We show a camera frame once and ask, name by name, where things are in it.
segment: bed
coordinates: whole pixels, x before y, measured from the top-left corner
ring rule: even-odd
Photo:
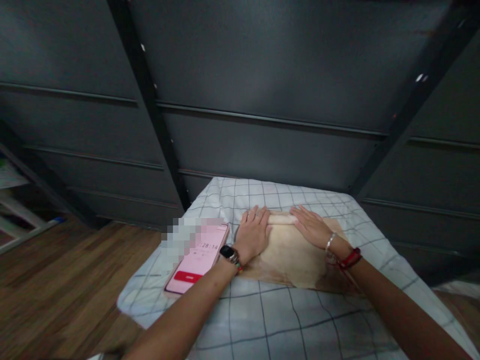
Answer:
[[[245,210],[303,205],[335,218],[363,256],[410,296],[474,359],[466,332],[349,195],[253,179],[214,177],[183,218],[223,218],[232,244]],[[174,300],[162,289],[165,243],[128,281],[117,306],[148,328]],[[236,277],[225,289],[189,359],[407,359],[368,300]]]

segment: white bedsheet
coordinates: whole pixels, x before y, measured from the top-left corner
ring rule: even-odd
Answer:
[[[349,195],[252,179],[215,177],[184,218],[224,218],[233,242],[245,210],[303,205],[335,218],[354,247],[440,324],[474,359],[479,353],[452,313]],[[133,275],[118,308],[148,328],[173,300],[162,294],[161,244]],[[189,359],[407,359],[366,299],[234,278]]]

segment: phone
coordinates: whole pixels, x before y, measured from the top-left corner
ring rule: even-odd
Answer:
[[[229,231],[228,224],[202,225],[197,234],[197,246],[191,248],[189,254],[171,272],[164,291],[172,295],[185,294],[217,262],[220,248],[227,241]]]

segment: forearm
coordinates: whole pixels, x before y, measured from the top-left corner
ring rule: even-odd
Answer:
[[[346,244],[341,251],[337,249],[340,258],[351,250]],[[470,358],[441,326],[368,261],[361,259],[348,272],[410,359]]]
[[[126,360],[185,359],[236,273],[235,265],[220,258],[143,334]]]

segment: black smartwatch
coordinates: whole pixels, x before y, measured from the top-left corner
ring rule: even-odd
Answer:
[[[240,264],[239,253],[233,247],[230,247],[228,245],[222,246],[220,249],[220,255],[222,255],[230,263],[235,265],[236,268],[238,269],[239,274],[244,270],[244,268],[242,267],[242,264]]]

